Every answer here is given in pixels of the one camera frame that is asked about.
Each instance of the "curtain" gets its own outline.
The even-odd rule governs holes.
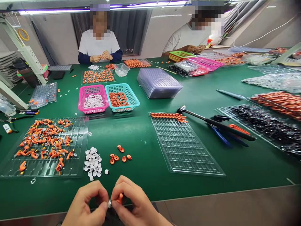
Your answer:
[[[230,32],[233,33],[253,12],[262,6],[267,0],[254,0],[251,2],[240,2],[229,15],[225,18],[225,34],[226,37]]]
[[[133,54],[140,54],[151,12],[151,9],[110,11],[110,30],[122,51],[133,50]],[[90,13],[72,13],[71,18],[79,47],[82,33],[92,29]]]
[[[42,32],[39,31],[36,23],[34,22],[34,19],[33,17],[30,17],[30,21],[32,23],[32,26],[34,27],[34,30],[37,34],[37,37],[40,41],[40,44],[44,50],[44,53],[47,57],[47,60],[49,62],[49,66],[55,66],[55,65],[59,65],[57,60],[56,60],[56,57],[55,57],[55,54],[54,54],[54,51],[53,49],[51,48],[51,45],[49,44],[48,40],[46,39],[46,37],[44,36],[44,34]]]

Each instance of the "white t-shirt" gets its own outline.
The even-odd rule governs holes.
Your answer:
[[[106,50],[108,50],[109,53],[112,54],[119,49],[120,47],[118,45],[114,32],[110,31],[110,33],[105,33],[105,36],[102,37],[102,40],[96,40],[96,38],[93,36],[93,30],[87,30],[82,34],[78,51],[83,54],[93,56],[102,55],[102,53]]]
[[[180,49],[187,45],[206,46],[209,35],[211,35],[210,27],[206,27],[205,30],[192,30],[191,26],[186,23],[172,34],[164,47],[163,53]]]

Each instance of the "green workbench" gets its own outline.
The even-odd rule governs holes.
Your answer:
[[[166,68],[166,58],[149,60],[153,62],[152,67],[158,65]],[[73,72],[66,72],[62,80],[50,78],[50,82],[58,83],[61,92],[57,102],[42,107],[36,118],[74,117],[75,113],[78,117],[85,116],[77,107],[82,71],[87,67],[77,64],[74,65]],[[138,72],[139,68],[131,69],[126,77],[116,75],[117,81],[107,84],[128,83],[139,99],[140,106],[127,114],[113,113],[108,107],[104,114],[91,119],[89,124],[92,136],[88,137],[87,147],[97,148],[102,157],[102,169],[110,172],[109,175],[103,173],[99,178],[109,195],[120,175],[125,175],[141,186],[153,202],[291,185],[287,178],[296,184],[300,183],[298,163],[267,142],[257,139],[255,142],[247,141],[249,148],[234,144],[234,149],[229,149],[204,121],[190,115],[187,115],[189,124],[226,173],[226,177],[170,173],[162,155],[149,112],[175,112],[181,105],[186,105],[187,110],[211,117],[217,114],[215,109],[219,107],[249,103],[247,100],[239,101],[220,94],[216,89],[246,97],[272,91],[240,82],[245,78],[260,76],[261,73],[248,69],[245,65],[221,68],[205,76],[185,79],[170,73],[182,83],[183,89],[173,99],[149,100],[136,80]],[[32,88],[21,83],[13,91],[25,102],[30,100],[33,93]],[[16,121],[14,124],[20,130],[19,134],[6,134],[4,129],[0,130],[3,136],[0,142],[3,158],[33,121],[33,118]],[[116,146],[119,144],[133,159],[125,164],[120,160],[118,164],[111,165],[109,155],[118,153]],[[30,183],[31,179],[1,179],[0,220],[66,212],[78,188],[90,182],[87,172],[81,178],[38,177],[34,184]]]

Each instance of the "navy long sleeve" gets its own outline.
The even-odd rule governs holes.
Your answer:
[[[121,61],[123,52],[121,51],[121,49],[119,49],[115,53],[112,53],[111,55],[113,57],[111,62],[115,63],[117,61]],[[81,64],[91,64],[90,56],[88,56],[87,54],[83,54],[82,52],[79,52],[78,53],[78,62],[81,63]]]
[[[121,49],[117,50],[115,53],[111,54],[113,59],[111,60],[112,63],[115,63],[117,61],[121,61],[123,52],[121,51]]]
[[[78,62],[81,64],[92,64],[90,61],[90,56],[81,52],[78,53]]]

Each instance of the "person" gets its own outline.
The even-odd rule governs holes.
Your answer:
[[[217,16],[214,9],[197,10],[196,17],[176,30],[166,43],[162,56],[169,56],[171,51],[184,51],[200,54],[207,45],[211,35],[211,22]]]
[[[121,193],[132,201],[134,206],[132,213],[116,201]],[[88,203],[92,197],[99,198],[101,204],[91,213]],[[111,200],[112,207],[126,226],[172,226],[155,210],[142,188],[125,176],[118,178]],[[100,181],[90,182],[78,189],[62,226],[102,225],[108,210],[108,202],[108,192]]]
[[[122,51],[114,32],[109,31],[109,12],[91,12],[93,29],[83,32],[79,45],[78,62],[91,64],[120,61]]]

